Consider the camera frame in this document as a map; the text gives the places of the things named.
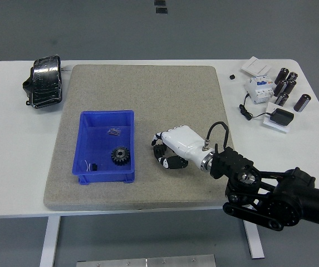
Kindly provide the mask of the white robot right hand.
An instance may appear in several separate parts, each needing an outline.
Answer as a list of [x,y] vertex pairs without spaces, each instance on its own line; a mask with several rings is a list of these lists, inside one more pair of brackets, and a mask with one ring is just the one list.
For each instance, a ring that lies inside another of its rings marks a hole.
[[187,125],[158,132],[151,142],[155,158],[166,169],[183,169],[192,161],[203,172],[211,169],[214,149]]

